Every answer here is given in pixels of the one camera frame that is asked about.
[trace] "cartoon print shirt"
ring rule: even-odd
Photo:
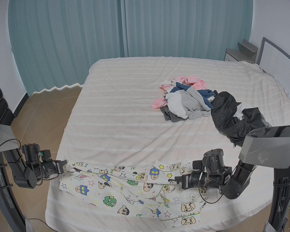
[[[191,163],[154,162],[147,167],[99,167],[68,161],[59,188],[91,205],[131,217],[160,219],[165,227],[201,221],[205,203],[198,189],[182,190],[175,176],[189,174]],[[203,198],[208,199],[206,191]]]

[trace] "curtain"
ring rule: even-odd
[[[11,0],[8,27],[29,96],[83,84],[99,59],[124,57],[118,0]]]
[[[99,59],[223,60],[249,40],[253,0],[11,0],[12,52],[28,95],[83,84]]]

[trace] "white wall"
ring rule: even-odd
[[[0,89],[9,109],[14,112],[26,90],[11,51],[8,3],[9,0],[0,0]]]
[[[258,47],[263,37],[290,54],[290,0],[254,0],[250,43]]]

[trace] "star print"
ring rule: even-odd
[[[93,180],[92,180],[92,181],[89,181],[89,185],[93,186],[93,184],[95,184],[95,183],[93,182]]]
[[[126,173],[121,173],[119,177],[126,177]]]
[[[165,217],[169,217],[169,218],[170,218],[171,213],[169,213],[168,210],[167,210],[167,212],[164,213],[164,214],[165,214]]]
[[[180,199],[180,197],[177,197],[177,196],[175,198],[173,198],[174,202],[180,201],[179,199]]]

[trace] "nightstand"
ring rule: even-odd
[[[224,61],[247,61],[254,63],[258,48],[250,42],[243,39],[242,43],[238,43],[239,50],[226,49]]]

